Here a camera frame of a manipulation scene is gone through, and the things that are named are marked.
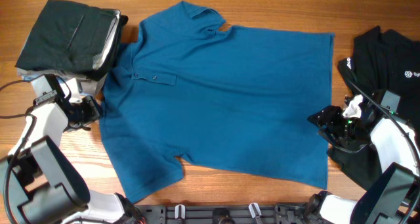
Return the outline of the blue polo shirt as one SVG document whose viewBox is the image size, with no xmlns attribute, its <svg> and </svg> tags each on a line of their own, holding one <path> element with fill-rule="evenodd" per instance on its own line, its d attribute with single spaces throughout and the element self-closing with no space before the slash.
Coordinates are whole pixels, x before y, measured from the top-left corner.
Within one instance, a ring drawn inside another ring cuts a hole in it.
<svg viewBox="0 0 420 224">
<path fill-rule="evenodd" d="M 331 103 L 332 33 L 232 26 L 182 1 L 139 24 L 103 86 L 102 144 L 138 202 L 196 166 L 327 187 L 308 117 Z"/>
</svg>

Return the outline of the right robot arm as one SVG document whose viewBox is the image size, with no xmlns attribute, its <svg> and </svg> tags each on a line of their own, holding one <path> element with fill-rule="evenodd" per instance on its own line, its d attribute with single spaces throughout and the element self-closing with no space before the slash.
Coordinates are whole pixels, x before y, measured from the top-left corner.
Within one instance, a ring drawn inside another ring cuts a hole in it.
<svg viewBox="0 0 420 224">
<path fill-rule="evenodd" d="M 308 117 L 331 145 L 328 156 L 365 194 L 358 201 L 315 194 L 305 205 L 305 222 L 419 222 L 419 148 L 414 129 L 398 117 L 399 102 L 398 95 L 380 90 Z"/>
</svg>

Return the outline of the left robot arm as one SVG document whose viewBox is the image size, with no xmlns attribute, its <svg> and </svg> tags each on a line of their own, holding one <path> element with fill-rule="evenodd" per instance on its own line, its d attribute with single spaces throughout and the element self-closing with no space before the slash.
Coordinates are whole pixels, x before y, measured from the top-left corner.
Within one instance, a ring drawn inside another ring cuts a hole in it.
<svg viewBox="0 0 420 224">
<path fill-rule="evenodd" d="M 60 150 L 63 133 L 88 130 L 102 117 L 92 96 L 72 102 L 69 83 L 46 74 L 31 79 L 33 104 L 21 115 L 25 128 L 1 159 L 1 194 L 11 223 L 144 223 L 118 193 L 90 190 Z"/>
</svg>

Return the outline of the folded grey garment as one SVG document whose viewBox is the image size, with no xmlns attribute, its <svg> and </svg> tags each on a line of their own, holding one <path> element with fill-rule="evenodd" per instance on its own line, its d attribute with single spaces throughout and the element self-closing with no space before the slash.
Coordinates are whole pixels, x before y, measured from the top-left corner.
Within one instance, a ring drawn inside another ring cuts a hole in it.
<svg viewBox="0 0 420 224">
<path fill-rule="evenodd" d="M 106 76 L 103 76 L 98 81 L 82 75 L 67 75 L 64 77 L 66 81 L 75 79 L 77 82 L 78 91 L 81 95 L 96 96 L 102 89 Z"/>
</svg>

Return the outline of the folded light blue garment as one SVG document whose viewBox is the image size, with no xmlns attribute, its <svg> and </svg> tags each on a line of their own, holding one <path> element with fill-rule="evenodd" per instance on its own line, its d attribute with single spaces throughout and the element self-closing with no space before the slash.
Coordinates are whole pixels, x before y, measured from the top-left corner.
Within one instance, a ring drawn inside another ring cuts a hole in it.
<svg viewBox="0 0 420 224">
<path fill-rule="evenodd" d="M 33 79 L 43 75 L 43 71 L 24 70 L 17 68 L 17 74 L 27 82 L 31 82 Z"/>
</svg>

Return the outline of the black polo shirt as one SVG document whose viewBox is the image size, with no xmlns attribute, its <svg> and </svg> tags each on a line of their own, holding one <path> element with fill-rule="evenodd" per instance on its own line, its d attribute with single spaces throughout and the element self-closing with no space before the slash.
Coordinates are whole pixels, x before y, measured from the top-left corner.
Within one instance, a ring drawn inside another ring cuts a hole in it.
<svg viewBox="0 0 420 224">
<path fill-rule="evenodd" d="M 342 78 L 355 78 L 355 84 L 369 95 L 382 89 L 399 95 L 397 113 L 414 127 L 413 141 L 419 143 L 419 42 L 376 26 L 356 36 L 353 47 L 352 56 L 337 64 Z M 333 148 L 328 155 L 365 190 L 381 175 L 377 152 L 371 146 L 356 154 Z"/>
</svg>

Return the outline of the folded dark green garment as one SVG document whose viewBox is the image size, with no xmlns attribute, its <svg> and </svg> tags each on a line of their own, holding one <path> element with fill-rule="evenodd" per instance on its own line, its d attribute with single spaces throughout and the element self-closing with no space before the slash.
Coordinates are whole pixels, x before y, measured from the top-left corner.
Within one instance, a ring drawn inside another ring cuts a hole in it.
<svg viewBox="0 0 420 224">
<path fill-rule="evenodd" d="M 66 0 L 48 0 L 18 57 L 27 71 L 56 70 L 98 81 L 113 67 L 128 17 Z"/>
</svg>

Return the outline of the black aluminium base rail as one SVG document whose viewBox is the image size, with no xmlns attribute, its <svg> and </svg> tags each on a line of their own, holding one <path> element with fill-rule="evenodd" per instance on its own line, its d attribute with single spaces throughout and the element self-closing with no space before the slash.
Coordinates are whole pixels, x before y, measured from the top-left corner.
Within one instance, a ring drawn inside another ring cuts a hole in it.
<svg viewBox="0 0 420 224">
<path fill-rule="evenodd" d="M 242 206 L 164 206 L 137 205 L 150 224 L 297 224 L 319 223 L 317 215 L 305 214 L 305 203 L 278 203 L 259 205 L 251 213 L 248 205 Z"/>
</svg>

